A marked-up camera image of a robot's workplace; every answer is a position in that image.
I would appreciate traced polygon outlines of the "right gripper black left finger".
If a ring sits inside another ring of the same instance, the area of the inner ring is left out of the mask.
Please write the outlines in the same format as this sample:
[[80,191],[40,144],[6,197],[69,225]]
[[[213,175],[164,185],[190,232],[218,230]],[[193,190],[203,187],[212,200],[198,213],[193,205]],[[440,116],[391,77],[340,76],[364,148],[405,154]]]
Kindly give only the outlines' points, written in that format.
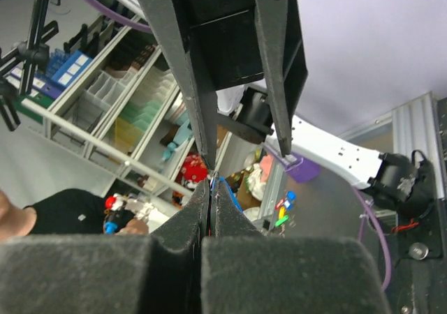
[[36,235],[1,245],[2,313],[201,313],[200,242],[210,197],[149,235]]

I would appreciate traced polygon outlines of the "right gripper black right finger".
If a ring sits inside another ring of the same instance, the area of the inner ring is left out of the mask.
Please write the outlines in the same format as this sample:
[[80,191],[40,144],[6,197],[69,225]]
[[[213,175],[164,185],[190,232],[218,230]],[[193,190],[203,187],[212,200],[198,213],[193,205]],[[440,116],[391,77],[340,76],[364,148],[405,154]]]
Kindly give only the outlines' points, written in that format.
[[371,255],[350,238],[266,237],[210,186],[202,241],[204,313],[389,313]]

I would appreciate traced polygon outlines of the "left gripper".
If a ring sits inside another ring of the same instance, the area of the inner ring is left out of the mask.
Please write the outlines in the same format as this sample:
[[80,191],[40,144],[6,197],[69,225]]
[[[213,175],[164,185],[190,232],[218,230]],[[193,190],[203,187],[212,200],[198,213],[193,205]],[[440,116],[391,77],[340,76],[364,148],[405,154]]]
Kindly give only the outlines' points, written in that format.
[[263,75],[280,153],[291,153],[293,115],[308,76],[298,0],[138,3],[177,80],[210,170],[217,155],[216,89]]

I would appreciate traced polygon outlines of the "blue key tag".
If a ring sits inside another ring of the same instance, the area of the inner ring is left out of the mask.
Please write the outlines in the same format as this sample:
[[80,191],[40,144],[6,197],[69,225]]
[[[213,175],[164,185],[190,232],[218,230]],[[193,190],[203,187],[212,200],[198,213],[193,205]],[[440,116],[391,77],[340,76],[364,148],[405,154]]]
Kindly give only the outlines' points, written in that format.
[[236,198],[234,192],[232,191],[232,189],[231,189],[231,187],[230,187],[230,184],[229,184],[229,183],[226,181],[226,179],[223,178],[223,177],[219,177],[219,182],[220,182],[221,184],[223,184],[223,186],[226,188],[226,190],[227,190],[227,192],[228,192],[228,194],[229,194],[229,196],[230,196],[230,199],[231,199],[233,205],[236,207],[236,209],[237,209],[238,211],[240,211],[240,212],[243,212],[243,209],[242,209],[240,203],[238,202],[238,200],[237,200],[237,198]]

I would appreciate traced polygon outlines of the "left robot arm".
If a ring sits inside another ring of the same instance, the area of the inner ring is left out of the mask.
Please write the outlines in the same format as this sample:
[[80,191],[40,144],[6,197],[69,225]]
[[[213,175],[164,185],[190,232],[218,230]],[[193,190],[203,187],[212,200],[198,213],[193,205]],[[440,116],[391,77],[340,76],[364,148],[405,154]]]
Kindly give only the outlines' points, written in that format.
[[[137,0],[180,87],[199,152],[209,168],[217,128],[287,157],[303,156],[407,218],[426,214],[434,189],[423,166],[403,155],[351,144],[296,115],[308,70],[298,0]],[[252,123],[218,112],[217,93],[265,80],[266,104]]]

